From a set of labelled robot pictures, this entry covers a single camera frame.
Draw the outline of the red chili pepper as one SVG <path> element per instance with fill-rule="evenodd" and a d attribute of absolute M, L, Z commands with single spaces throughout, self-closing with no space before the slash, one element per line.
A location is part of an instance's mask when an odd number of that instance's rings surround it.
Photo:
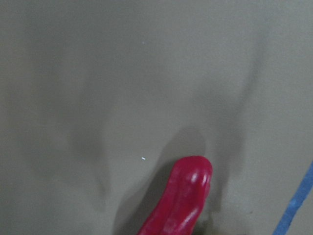
<path fill-rule="evenodd" d="M 204 156 L 176 161 L 160 200 L 138 234 L 192 234 L 209 195 L 212 174 L 212 164 Z"/>

